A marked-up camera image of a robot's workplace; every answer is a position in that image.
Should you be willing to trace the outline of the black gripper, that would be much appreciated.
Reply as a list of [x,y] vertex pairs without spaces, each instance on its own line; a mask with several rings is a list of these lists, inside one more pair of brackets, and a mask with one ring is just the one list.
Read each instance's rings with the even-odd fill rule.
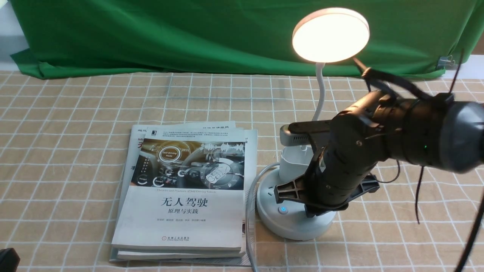
[[275,186],[276,203],[301,203],[308,218],[345,210],[349,202],[365,193],[361,182],[377,163],[363,141],[370,124],[364,113],[338,113],[330,120],[328,144],[311,145],[313,156],[305,172]]

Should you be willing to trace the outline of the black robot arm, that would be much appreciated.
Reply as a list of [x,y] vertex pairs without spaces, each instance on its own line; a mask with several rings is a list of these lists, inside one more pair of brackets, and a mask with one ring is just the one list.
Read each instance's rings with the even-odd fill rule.
[[372,91],[331,120],[288,130],[313,156],[303,174],[275,187],[275,200],[302,203],[309,218],[375,193],[380,184],[370,172],[387,159],[452,173],[483,164],[483,106],[449,93],[422,100]]

